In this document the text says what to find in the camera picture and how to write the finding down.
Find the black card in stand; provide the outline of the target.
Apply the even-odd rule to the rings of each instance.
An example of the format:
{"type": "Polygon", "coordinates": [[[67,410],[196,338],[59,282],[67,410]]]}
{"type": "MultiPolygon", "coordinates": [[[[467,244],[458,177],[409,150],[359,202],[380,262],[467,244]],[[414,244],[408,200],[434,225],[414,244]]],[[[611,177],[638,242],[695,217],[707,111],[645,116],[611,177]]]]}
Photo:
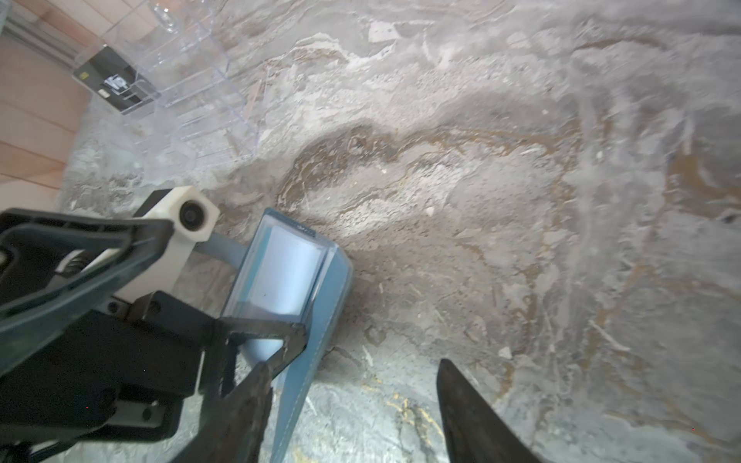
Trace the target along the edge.
{"type": "Polygon", "coordinates": [[[102,46],[73,71],[73,77],[122,114],[160,96],[156,87],[110,46],[102,46]]]}

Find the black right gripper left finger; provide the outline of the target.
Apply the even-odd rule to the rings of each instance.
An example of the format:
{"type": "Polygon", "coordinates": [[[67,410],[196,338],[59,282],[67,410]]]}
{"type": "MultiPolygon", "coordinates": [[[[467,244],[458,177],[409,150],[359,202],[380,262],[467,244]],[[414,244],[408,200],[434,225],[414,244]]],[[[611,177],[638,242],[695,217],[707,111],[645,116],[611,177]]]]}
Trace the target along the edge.
{"type": "Polygon", "coordinates": [[[271,412],[272,369],[258,363],[175,462],[257,462],[271,412]]]}

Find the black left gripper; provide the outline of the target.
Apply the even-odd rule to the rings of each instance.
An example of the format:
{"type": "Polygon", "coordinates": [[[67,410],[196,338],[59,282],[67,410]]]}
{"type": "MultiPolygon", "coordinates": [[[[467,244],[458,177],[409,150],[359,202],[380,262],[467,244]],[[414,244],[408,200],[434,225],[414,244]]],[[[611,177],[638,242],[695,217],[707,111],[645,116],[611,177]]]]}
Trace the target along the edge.
{"type": "Polygon", "coordinates": [[[2,212],[2,445],[166,440],[205,348],[203,417],[235,391],[237,356],[274,379],[305,350],[303,323],[215,321],[161,291],[92,311],[155,264],[174,231],[169,219],[2,212]]]}

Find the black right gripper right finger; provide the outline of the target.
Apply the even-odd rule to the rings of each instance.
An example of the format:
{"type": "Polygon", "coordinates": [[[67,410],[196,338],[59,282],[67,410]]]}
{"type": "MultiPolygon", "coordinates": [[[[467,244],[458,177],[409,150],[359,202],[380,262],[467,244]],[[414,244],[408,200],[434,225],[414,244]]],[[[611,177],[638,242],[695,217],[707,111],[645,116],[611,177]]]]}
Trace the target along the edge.
{"type": "Polygon", "coordinates": [[[436,391],[452,462],[538,461],[449,359],[440,361],[436,391]]]}

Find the clear acrylic card stand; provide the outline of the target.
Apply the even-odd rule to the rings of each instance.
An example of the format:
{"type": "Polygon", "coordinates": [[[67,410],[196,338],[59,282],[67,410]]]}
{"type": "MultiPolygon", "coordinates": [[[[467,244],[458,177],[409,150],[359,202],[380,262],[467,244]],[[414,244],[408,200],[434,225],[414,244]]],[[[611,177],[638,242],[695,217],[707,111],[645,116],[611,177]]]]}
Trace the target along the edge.
{"type": "Polygon", "coordinates": [[[73,70],[110,46],[160,96],[128,114],[111,108],[102,122],[105,166],[169,177],[236,162],[258,152],[264,71],[237,83],[237,66],[216,38],[220,1],[137,1],[80,52],[73,70]]]}

